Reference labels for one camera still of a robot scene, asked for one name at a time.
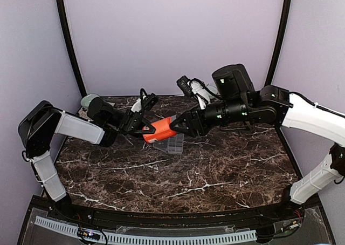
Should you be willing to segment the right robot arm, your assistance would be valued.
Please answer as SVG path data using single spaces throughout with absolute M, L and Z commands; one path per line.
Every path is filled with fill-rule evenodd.
M 205 108 L 195 106 L 170 123 L 171 130 L 204 136 L 216 126 L 236 122 L 270 124 L 303 130 L 334 142 L 326 157 L 301 180 L 286 189 L 286 200 L 275 215 L 287 220 L 311 196 L 344 178 L 344 114 L 320 106 L 297 92 L 267 85 L 256 91 L 243 64 L 221 67 L 212 74 L 219 99 Z

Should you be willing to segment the red pill bottle grey cap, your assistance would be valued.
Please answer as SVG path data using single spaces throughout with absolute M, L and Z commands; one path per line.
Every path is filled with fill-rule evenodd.
M 155 127 L 155 133 L 144 134 L 143 139 L 146 143 L 152 144 L 154 142 L 160 142 L 173 137 L 177 132 L 170 128 L 170 124 L 176 119 L 176 116 L 167 117 L 152 123 L 151 125 Z

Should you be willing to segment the clear plastic pill organizer box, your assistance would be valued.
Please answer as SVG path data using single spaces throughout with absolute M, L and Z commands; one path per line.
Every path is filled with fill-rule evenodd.
M 162 152 L 181 155 L 183 153 L 183 142 L 184 134 L 180 133 L 163 141 L 153 143 L 153 147 Z

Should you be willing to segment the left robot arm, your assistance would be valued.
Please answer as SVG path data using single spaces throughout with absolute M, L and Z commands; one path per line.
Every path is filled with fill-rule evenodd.
M 24 146 L 23 159 L 32 165 L 37 181 L 49 198 L 57 202 L 54 211 L 64 221 L 72 221 L 76 217 L 76 209 L 63 200 L 67 191 L 51 158 L 51 142 L 56 135 L 110 147 L 119 134 L 141 137 L 156 132 L 156 128 L 144 117 L 144 113 L 158 102 L 154 94 L 139 97 L 134 106 L 126 111 L 119 111 L 115 105 L 100 97 L 90 101 L 83 99 L 82 102 L 87 107 L 87 118 L 43 100 L 18 126 Z

